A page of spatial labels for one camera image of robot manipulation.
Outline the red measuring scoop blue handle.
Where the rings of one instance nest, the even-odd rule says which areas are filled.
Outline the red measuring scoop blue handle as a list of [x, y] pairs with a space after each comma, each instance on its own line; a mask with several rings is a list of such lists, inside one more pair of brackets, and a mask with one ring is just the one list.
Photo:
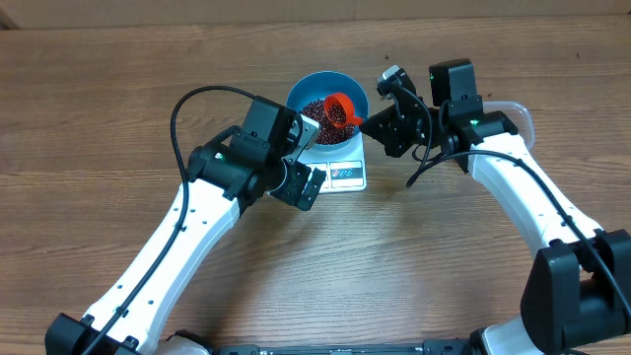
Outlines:
[[351, 99], [343, 93], [328, 95], [323, 101], [324, 112], [331, 124], [336, 128], [359, 126], [363, 119], [355, 113]]

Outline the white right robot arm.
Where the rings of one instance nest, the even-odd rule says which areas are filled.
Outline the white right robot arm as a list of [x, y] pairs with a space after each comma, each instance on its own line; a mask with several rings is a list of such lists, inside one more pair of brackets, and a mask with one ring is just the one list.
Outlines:
[[455, 59], [429, 69], [425, 103], [407, 73], [378, 79], [390, 107], [361, 131], [398, 158], [422, 146], [419, 168], [447, 161], [481, 183], [517, 227], [533, 256], [519, 314], [466, 339], [426, 340], [423, 354], [577, 354], [586, 344], [630, 331], [630, 236], [608, 231], [578, 209], [531, 156], [502, 111], [486, 111], [472, 63]]

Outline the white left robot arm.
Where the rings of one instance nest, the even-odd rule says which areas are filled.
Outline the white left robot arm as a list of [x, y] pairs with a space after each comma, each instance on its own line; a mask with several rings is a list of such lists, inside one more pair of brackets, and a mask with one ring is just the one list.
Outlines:
[[325, 173], [299, 162], [320, 126], [285, 106], [255, 97], [231, 126], [178, 164], [182, 183], [157, 230], [116, 283], [80, 319], [59, 315], [44, 337], [48, 354], [209, 354], [180, 330], [161, 338], [179, 296], [209, 251], [264, 194], [303, 211]]

